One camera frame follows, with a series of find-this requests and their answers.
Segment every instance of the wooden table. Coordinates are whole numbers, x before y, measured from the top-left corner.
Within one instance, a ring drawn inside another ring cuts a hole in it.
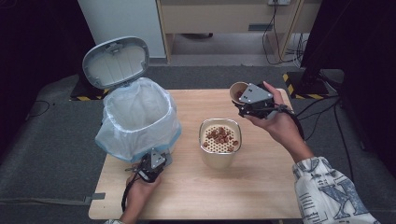
[[[165,168],[162,183],[141,219],[281,219],[300,218],[288,152],[264,130],[238,116],[229,90],[172,90],[182,134]],[[281,90],[285,103],[287,94]],[[239,123],[242,147],[227,170],[207,167],[200,157],[198,132],[205,119],[227,118]],[[119,218],[131,164],[106,157],[93,200],[92,219]]]

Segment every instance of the hand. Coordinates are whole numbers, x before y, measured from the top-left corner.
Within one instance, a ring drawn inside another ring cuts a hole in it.
[[[126,181],[126,185],[133,179],[132,174]],[[157,177],[155,182],[147,183],[142,179],[136,180],[128,192],[126,198],[126,209],[120,217],[120,221],[125,224],[135,224],[143,211],[151,193],[161,184],[161,175]]]
[[[280,91],[270,84],[263,82],[265,88],[274,95],[274,102],[283,105]],[[293,119],[285,113],[277,113],[272,119],[258,119],[245,115],[254,125],[267,131],[278,143],[280,143],[293,157],[295,162],[302,161],[314,156],[309,147],[300,136]]]

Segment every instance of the plastic trash bag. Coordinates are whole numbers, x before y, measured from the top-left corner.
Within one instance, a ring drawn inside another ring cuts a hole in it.
[[[181,134],[177,107],[168,91],[141,77],[120,87],[104,99],[102,127],[96,144],[110,155],[128,162],[141,159],[149,150],[173,150]]]

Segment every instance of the open trash can lid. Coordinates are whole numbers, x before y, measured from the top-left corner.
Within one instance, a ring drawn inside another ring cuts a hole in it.
[[[97,45],[85,55],[82,68],[98,89],[117,88],[132,82],[149,67],[149,49],[140,38],[125,36]]]

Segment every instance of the white cabinet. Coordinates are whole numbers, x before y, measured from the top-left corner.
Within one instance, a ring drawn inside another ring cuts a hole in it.
[[[155,0],[78,0],[96,44],[133,35],[148,44],[150,59],[166,59]]]

